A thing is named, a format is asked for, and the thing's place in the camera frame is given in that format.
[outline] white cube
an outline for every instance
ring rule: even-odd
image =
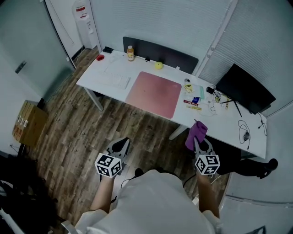
[[[198,171],[202,175],[213,175],[220,167],[218,155],[200,155],[195,163]]]
[[[122,170],[121,159],[99,153],[95,166],[98,174],[113,178]]]

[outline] white shirt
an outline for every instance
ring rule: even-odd
[[[151,170],[120,190],[109,214],[86,212],[76,229],[82,234],[214,234],[219,223],[211,211],[199,211],[179,178]]]

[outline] black monitor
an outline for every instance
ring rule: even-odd
[[[256,114],[265,110],[275,97],[248,72],[233,64],[216,85],[216,90]]]

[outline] bottle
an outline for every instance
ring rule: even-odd
[[[129,46],[127,49],[127,58],[128,58],[128,61],[134,60],[134,49],[132,48],[132,46]]]

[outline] purple cloth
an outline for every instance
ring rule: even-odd
[[[201,143],[206,137],[207,127],[201,121],[195,122],[190,128],[185,145],[188,149],[194,150],[194,137]]]

